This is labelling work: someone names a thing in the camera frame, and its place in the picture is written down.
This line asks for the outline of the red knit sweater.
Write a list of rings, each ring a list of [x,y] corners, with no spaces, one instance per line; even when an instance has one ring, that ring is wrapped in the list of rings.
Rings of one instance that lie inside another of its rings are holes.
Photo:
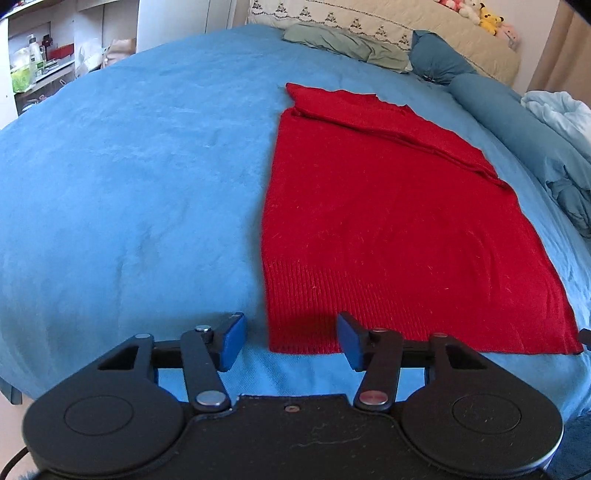
[[[345,311],[409,340],[581,351],[540,237],[480,150],[374,95],[286,89],[262,222],[271,350],[338,352]]]

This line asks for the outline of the blue bed sheet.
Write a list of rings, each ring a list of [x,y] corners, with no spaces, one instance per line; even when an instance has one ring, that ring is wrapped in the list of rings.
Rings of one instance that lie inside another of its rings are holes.
[[[249,25],[85,75],[1,133],[1,376],[38,398],[137,333],[242,311],[231,396],[353,394],[342,355],[266,346],[259,231],[284,86],[375,93],[481,149],[590,323],[590,252],[537,179],[443,86]]]

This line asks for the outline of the blue fluffy rug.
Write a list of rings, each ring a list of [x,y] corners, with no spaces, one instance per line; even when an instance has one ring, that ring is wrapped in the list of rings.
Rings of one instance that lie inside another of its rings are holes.
[[[591,415],[586,412],[565,425],[562,443],[547,469],[552,479],[589,479]]]

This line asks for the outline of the teal blue duvet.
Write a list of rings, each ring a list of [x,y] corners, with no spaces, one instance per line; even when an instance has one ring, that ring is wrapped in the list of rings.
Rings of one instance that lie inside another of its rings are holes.
[[[448,89],[531,171],[581,236],[589,239],[590,161],[524,108],[510,87],[465,73],[455,77]]]

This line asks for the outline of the teal pillow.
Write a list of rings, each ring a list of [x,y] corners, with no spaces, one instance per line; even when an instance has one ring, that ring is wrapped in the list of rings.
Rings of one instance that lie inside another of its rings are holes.
[[[427,30],[413,32],[409,59],[416,75],[440,85],[449,85],[462,74],[477,74],[477,70],[443,38]]]

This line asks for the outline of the white folded blanket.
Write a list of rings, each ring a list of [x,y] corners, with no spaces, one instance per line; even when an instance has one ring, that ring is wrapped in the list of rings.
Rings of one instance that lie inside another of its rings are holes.
[[[529,91],[521,105],[567,140],[583,157],[591,154],[591,111],[568,92]]]

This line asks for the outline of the green pillow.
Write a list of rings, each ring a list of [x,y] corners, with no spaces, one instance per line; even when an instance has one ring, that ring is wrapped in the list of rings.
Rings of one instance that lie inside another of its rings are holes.
[[[341,54],[398,73],[413,70],[409,54],[397,45],[356,35],[342,28],[297,23],[284,30],[283,40]]]

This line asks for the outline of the beige quilted headboard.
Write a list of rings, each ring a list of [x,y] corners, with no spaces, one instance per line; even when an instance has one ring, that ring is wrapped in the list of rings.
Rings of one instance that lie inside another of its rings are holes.
[[[252,0],[246,21],[286,29],[315,23],[346,29],[378,41],[411,48],[412,32],[438,34],[478,73],[512,85],[520,56],[497,35],[479,26],[478,1],[281,1]]]

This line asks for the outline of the white wardrobe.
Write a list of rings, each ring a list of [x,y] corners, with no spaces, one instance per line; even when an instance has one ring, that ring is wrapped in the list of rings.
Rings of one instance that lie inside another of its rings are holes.
[[[140,0],[136,52],[245,24],[249,0]]]

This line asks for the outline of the beige curtain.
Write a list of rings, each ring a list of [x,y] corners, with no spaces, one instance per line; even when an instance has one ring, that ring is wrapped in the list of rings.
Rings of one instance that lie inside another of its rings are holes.
[[[566,91],[590,105],[590,23],[561,1],[528,90]]]

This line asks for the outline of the pink plush toy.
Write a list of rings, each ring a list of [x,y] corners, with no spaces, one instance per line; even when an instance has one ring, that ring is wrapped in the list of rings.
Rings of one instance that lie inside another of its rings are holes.
[[[520,45],[520,36],[513,25],[503,23],[497,29],[497,36],[503,39],[512,50],[516,51],[518,49]]]

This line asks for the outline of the white shelf unit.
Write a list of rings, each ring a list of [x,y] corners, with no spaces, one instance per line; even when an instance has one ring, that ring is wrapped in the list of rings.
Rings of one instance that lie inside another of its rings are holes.
[[[1,17],[1,125],[134,51],[139,3],[18,1]]]

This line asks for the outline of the yellow plush toy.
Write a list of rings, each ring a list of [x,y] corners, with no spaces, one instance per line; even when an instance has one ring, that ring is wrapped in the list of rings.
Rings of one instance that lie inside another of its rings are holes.
[[[491,35],[496,36],[503,25],[504,18],[496,15],[484,3],[480,3],[479,15],[479,26]]]

